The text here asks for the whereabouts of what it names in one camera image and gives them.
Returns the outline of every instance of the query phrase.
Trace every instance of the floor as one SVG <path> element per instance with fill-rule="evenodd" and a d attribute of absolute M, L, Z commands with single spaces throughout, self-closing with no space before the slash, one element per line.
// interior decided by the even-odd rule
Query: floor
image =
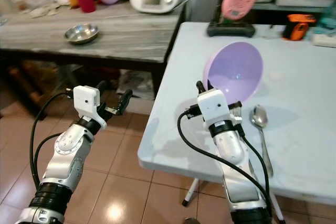
<path fill-rule="evenodd" d="M 0 224 L 10 224 L 35 192 L 28 166 L 33 119 L 17 102 L 1 109 L 1 113 Z M 67 99 L 56 101 L 48 114 L 38 124 L 35 146 L 44 137 L 66 130 L 77 118 Z M 221 185 L 200 184 L 185 208 L 181 202 L 191 178 L 138 165 L 136 152 L 147 120 L 147 115 L 126 113 L 112 118 L 107 129 L 97 134 L 82 179 L 68 204 L 65 223 L 182 224 L 186 217 L 195 217 L 202 224 L 231 223 Z M 53 141 L 49 141 L 41 150 L 40 177 L 51 158 L 52 146 Z M 288 224 L 336 224 L 336 207 L 283 197 L 278 200 Z"/>

